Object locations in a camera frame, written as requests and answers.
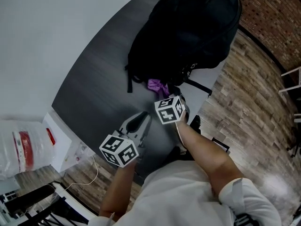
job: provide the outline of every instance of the brick wall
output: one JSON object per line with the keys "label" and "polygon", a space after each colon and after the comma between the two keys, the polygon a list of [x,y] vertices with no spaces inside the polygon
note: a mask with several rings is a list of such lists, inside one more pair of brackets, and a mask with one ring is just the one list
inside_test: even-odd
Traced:
{"label": "brick wall", "polygon": [[286,70],[301,66],[301,2],[241,0],[240,24],[258,38]]}

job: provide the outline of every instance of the black chair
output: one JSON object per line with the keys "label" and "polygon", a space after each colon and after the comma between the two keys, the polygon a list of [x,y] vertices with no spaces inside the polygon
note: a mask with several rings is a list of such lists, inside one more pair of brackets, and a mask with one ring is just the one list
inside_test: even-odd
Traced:
{"label": "black chair", "polygon": [[299,136],[299,131],[296,127],[292,127],[292,131],[296,137],[296,142],[291,147],[288,147],[286,150],[289,151],[296,147],[295,153],[291,155],[291,157],[293,158],[296,156],[298,149],[301,148],[301,138]]}

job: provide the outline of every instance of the forearm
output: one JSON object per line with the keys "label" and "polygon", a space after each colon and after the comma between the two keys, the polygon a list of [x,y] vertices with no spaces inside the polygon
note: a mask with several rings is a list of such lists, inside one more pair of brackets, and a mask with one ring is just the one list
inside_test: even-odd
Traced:
{"label": "forearm", "polygon": [[129,164],[125,168],[118,168],[115,177],[103,198],[100,216],[110,217],[115,213],[114,221],[122,217],[130,200],[135,164]]}
{"label": "forearm", "polygon": [[208,175],[217,194],[231,180],[243,177],[234,161],[216,143],[198,134],[184,122],[177,125],[184,146]]}

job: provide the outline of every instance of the wooden floor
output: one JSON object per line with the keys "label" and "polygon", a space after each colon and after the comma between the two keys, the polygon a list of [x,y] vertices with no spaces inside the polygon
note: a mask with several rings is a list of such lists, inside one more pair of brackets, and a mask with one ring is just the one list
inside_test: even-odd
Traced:
{"label": "wooden floor", "polygon": [[[278,94],[282,87],[275,64],[252,41],[238,33],[213,93],[199,115],[202,134],[230,146],[232,159],[275,205],[283,225],[287,226],[300,205],[301,156],[291,159],[286,151],[294,141],[291,127],[296,108],[286,93]],[[96,181],[88,186],[73,185],[70,191],[98,211],[115,170],[98,156],[95,159],[99,168]],[[91,159],[68,169],[64,175],[45,167],[18,175],[17,179],[27,186],[20,191],[24,194],[52,180],[68,186],[73,182],[89,183],[95,175]],[[134,184],[131,205],[139,191],[140,187]]]}

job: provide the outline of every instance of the black backpack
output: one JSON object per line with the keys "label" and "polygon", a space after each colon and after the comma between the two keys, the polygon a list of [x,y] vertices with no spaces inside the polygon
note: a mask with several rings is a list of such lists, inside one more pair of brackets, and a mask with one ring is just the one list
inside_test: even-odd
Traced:
{"label": "black backpack", "polygon": [[214,68],[230,51],[241,15],[240,0],[160,0],[137,34],[128,54],[128,92],[132,80],[192,84],[194,69]]}

